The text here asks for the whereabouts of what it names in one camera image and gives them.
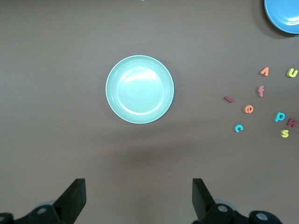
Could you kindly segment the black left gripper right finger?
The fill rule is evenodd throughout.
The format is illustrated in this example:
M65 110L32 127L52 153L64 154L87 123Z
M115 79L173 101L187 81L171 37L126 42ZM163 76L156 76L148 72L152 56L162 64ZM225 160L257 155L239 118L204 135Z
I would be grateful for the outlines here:
M280 224L272 213L254 210L248 217L224 203L216 203L200 178L192 180L192 204L197 216L195 224Z

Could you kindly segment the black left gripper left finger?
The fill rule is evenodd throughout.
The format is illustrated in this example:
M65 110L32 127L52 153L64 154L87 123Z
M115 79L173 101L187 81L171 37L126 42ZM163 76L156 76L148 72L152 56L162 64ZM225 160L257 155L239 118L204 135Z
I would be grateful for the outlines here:
M76 179L53 204L38 206L19 219L14 219L11 213L1 213L0 222L2 224L73 224L85 204L85 179Z

